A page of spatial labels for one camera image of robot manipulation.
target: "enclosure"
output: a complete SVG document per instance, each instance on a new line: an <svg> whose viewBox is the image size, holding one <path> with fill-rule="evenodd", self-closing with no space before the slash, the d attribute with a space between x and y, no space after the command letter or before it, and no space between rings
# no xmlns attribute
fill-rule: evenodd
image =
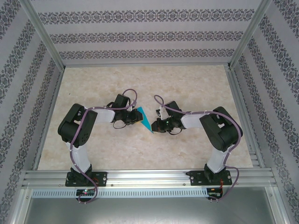
<svg viewBox="0 0 299 224"><path fill-rule="evenodd" d="M0 223L299 223L298 4L2 0ZM228 111L243 137L225 199L186 175L211 156L202 128L103 123L86 145L105 186L78 204L58 126L74 103L104 106L128 88L150 124L155 94L182 111Z"/></svg>

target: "metal plate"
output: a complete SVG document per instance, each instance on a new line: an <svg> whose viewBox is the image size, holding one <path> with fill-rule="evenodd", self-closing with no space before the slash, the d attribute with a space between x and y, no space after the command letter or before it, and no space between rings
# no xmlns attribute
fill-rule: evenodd
<svg viewBox="0 0 299 224"><path fill-rule="evenodd" d="M191 186L220 185L220 182L210 183L209 180L205 177L204 171L202 170L193 170L193 171L189 171L188 173L189 173L188 176L190 176ZM232 185L231 175L228 170L224 172L222 180L223 180L223 185Z"/></svg>
<svg viewBox="0 0 299 224"><path fill-rule="evenodd" d="M73 181L69 181L71 172L67 173L65 185L66 187L93 187L93 183L89 182L87 185L78 184ZM92 179L96 182L98 187L105 187L107 183L107 172L92 172Z"/></svg>

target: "black plastic bracket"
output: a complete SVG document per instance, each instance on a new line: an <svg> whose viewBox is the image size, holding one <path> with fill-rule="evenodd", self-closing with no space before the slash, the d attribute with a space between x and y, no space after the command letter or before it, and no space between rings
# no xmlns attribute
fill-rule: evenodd
<svg viewBox="0 0 299 224"><path fill-rule="evenodd" d="M191 186L211 186L211 185L220 185L221 184L220 180L210 182L206 178L205 172L203 170L192 170L192 171L187 172L186 175L190 176ZM223 181L223 185L232 185L233 184L230 172L228 170L225 170L223 172L221 179Z"/></svg>
<svg viewBox="0 0 299 224"><path fill-rule="evenodd" d="M92 171L89 176L93 181L95 181L95 183L97 184L98 187L106 186L107 172ZM88 181L87 183L77 181L73 176L73 172L68 172L66 175L65 186L66 187L93 187L94 185L90 181Z"/></svg>

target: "gray metal panel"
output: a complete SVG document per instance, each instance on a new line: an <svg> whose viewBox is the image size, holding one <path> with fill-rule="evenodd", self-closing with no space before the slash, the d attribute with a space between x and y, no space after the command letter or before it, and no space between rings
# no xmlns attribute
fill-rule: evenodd
<svg viewBox="0 0 299 224"><path fill-rule="evenodd" d="M275 223L264 188L238 188L219 203L204 198L31 199L26 224Z"/></svg>

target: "patterned wallpaper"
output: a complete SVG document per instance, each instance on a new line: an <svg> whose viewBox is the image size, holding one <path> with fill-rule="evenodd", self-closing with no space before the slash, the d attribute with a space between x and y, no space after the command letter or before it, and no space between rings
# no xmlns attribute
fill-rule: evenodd
<svg viewBox="0 0 299 224"><path fill-rule="evenodd" d="M60 71L16 0L0 3L0 224L32 169Z"/></svg>
<svg viewBox="0 0 299 224"><path fill-rule="evenodd" d="M31 2L74 65L229 62L260 0Z"/></svg>
<svg viewBox="0 0 299 224"><path fill-rule="evenodd" d="M299 2L274 0L235 73L291 223L299 223Z"/></svg>

